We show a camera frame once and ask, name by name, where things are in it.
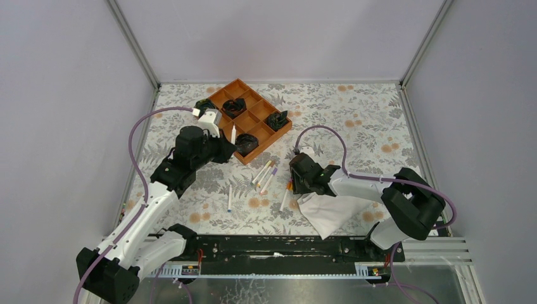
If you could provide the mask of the white marker pen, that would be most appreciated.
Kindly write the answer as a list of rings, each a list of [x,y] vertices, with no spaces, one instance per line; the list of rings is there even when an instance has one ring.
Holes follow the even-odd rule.
[[[256,187],[261,187],[261,184],[264,180],[264,178],[269,174],[269,172],[272,170],[273,167],[269,167],[268,169],[266,169],[266,171],[264,171],[264,173],[260,176],[257,184],[256,184]]]
[[[236,143],[236,136],[237,136],[236,125],[233,124],[233,125],[232,125],[232,130],[231,130],[231,143],[232,143],[232,144],[235,144],[235,143]]]
[[[286,204],[287,197],[289,196],[289,193],[291,193],[291,192],[292,192],[292,189],[290,189],[290,190],[287,190],[287,189],[286,189],[286,190],[285,190],[285,192],[284,192],[284,196],[283,196],[283,198],[282,198],[282,201],[281,201],[281,203],[280,203],[280,207],[279,207],[279,211],[280,211],[280,212],[282,212],[282,211],[284,210],[284,207],[285,207],[285,204]]]

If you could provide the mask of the white marker green end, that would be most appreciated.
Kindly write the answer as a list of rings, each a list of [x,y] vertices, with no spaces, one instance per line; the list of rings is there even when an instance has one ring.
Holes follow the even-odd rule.
[[[269,166],[266,166],[266,164],[261,168],[261,170],[256,174],[256,176],[253,178],[253,180],[251,181],[251,184],[256,186],[260,176],[264,173],[264,171],[266,171],[266,169],[268,169]]]

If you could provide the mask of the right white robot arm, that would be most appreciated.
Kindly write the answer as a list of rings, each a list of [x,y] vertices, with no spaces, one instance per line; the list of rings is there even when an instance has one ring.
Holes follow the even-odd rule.
[[[408,238],[423,241],[433,230],[446,199],[416,172],[403,167],[392,178],[357,175],[338,165],[321,167],[306,153],[289,163],[300,211],[322,239],[328,238],[366,202],[384,205],[389,218],[375,224],[366,238],[382,250]]]

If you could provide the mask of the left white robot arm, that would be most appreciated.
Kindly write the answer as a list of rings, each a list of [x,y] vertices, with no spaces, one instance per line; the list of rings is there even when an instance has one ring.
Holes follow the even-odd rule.
[[[183,254],[194,232],[166,231],[147,246],[143,242],[156,221],[196,180],[196,172],[209,162],[227,163],[236,151],[221,129],[181,128],[175,147],[150,177],[146,198],[94,250],[82,248],[76,257],[80,282],[78,303],[85,289],[109,303],[127,303],[140,282],[173,257]]]

